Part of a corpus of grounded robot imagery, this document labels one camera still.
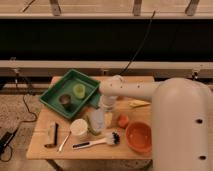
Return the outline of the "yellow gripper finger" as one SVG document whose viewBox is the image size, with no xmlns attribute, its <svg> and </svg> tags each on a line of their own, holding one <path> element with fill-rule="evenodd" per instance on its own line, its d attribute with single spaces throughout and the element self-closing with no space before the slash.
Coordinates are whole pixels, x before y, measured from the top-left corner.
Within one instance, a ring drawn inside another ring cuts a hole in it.
<svg viewBox="0 0 213 171">
<path fill-rule="evenodd" d="M 113 114 L 111 112 L 106 112 L 104 116 L 105 116 L 105 126 L 106 128 L 110 128 L 112 125 Z"/>
</svg>

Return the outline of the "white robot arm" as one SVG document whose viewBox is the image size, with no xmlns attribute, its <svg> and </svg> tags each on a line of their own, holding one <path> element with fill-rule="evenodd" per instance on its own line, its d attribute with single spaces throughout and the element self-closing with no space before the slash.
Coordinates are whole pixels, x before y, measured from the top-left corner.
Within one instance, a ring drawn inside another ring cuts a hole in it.
<svg viewBox="0 0 213 171">
<path fill-rule="evenodd" d="M 114 105 L 114 96 L 151 103 L 154 171 L 213 171 L 208 153 L 213 91 L 207 85 L 186 78 L 127 83 L 116 75 L 102 81 L 99 91 L 106 108 Z"/>
</svg>

